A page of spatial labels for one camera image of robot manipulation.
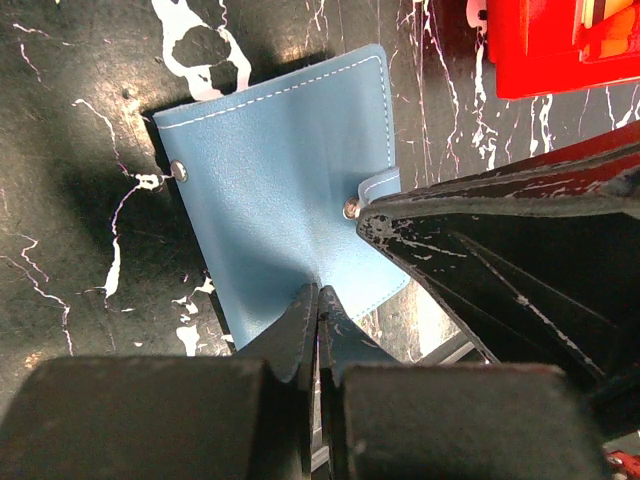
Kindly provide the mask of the blue card holder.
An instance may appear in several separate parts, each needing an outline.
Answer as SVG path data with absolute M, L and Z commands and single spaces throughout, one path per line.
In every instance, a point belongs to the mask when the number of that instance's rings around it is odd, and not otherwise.
M 344 213 L 401 189 L 381 46 L 154 122 L 237 348 L 305 284 L 332 287 L 352 319 L 408 284 Z

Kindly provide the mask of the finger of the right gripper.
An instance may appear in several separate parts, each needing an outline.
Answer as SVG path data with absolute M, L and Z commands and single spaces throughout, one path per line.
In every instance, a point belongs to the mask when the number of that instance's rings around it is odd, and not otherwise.
M 495 361 L 561 368 L 639 427 L 639 126 L 373 201 L 357 231 Z

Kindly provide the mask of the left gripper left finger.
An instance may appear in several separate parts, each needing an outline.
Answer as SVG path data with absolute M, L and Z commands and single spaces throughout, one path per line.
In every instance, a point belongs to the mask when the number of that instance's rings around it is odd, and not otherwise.
M 1 424 L 5 479 L 307 479 L 319 289 L 226 357 L 66 357 Z

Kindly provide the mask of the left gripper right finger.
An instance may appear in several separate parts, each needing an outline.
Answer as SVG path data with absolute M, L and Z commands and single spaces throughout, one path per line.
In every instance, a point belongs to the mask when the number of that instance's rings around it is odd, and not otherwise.
M 403 364 L 318 297 L 323 436 L 335 479 L 606 479 L 595 425 L 544 364 Z

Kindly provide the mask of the red plastic bin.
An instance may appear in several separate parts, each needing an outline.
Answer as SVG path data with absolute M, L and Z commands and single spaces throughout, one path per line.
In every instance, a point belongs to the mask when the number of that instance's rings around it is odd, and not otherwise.
M 496 95 L 516 100 L 639 80 L 639 3 L 581 24 L 582 1 L 489 1 Z

